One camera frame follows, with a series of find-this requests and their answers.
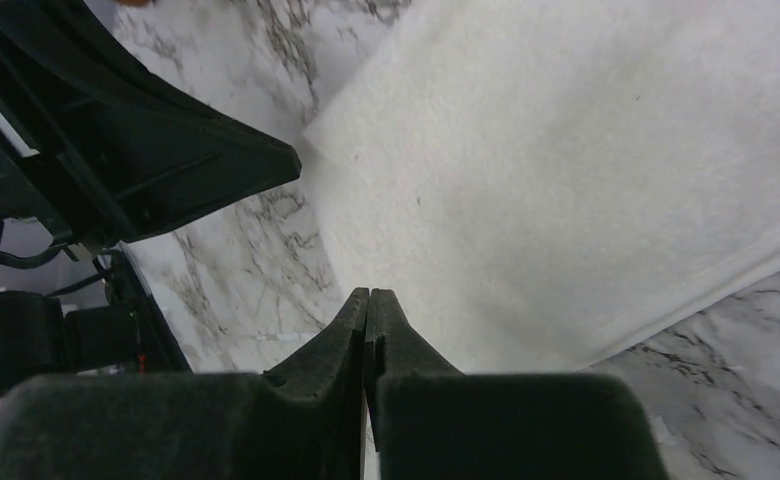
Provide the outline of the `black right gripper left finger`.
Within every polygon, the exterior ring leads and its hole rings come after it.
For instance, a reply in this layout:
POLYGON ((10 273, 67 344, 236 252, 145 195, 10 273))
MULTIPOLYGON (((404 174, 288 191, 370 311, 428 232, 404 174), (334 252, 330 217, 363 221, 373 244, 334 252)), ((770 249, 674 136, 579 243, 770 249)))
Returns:
POLYGON ((360 479, 368 302, 259 374, 27 381, 0 407, 0 479, 360 479))

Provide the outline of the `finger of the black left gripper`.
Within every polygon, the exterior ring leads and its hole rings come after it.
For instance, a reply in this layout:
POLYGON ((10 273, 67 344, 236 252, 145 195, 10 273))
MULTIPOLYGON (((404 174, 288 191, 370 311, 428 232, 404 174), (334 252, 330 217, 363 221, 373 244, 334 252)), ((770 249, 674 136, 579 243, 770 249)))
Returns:
POLYGON ((0 1, 0 220, 58 243, 173 231, 296 180, 295 149, 150 73, 81 1, 0 1))

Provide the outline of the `white terry towel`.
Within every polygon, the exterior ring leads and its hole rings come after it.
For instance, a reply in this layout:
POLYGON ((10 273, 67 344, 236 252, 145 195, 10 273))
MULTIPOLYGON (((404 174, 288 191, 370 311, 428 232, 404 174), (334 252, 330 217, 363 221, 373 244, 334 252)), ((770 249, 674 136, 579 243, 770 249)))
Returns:
POLYGON ((589 366, 780 271, 780 1, 420 1, 297 150, 340 287, 589 366))

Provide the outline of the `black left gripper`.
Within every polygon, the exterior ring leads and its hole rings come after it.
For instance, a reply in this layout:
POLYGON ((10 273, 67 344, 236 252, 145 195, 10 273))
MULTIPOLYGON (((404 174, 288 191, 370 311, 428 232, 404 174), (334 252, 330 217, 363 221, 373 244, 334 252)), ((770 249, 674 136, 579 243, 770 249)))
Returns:
MULTIPOLYGON (((54 160, 21 160, 0 132, 0 265, 30 270, 71 251, 63 240, 23 257, 3 250, 8 220, 59 222, 98 231, 98 209, 54 160)), ((0 396, 27 379, 119 365, 128 373, 187 372, 189 363, 130 257, 112 248, 107 265, 51 293, 0 292, 0 396)))

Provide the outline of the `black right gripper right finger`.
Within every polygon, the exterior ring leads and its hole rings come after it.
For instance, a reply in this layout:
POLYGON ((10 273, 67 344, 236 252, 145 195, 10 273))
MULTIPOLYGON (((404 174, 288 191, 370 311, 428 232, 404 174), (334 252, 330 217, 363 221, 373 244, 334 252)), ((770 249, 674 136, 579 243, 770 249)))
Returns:
POLYGON ((366 313, 367 398, 384 479, 665 479, 648 417, 622 381, 464 374, 394 292, 366 313))

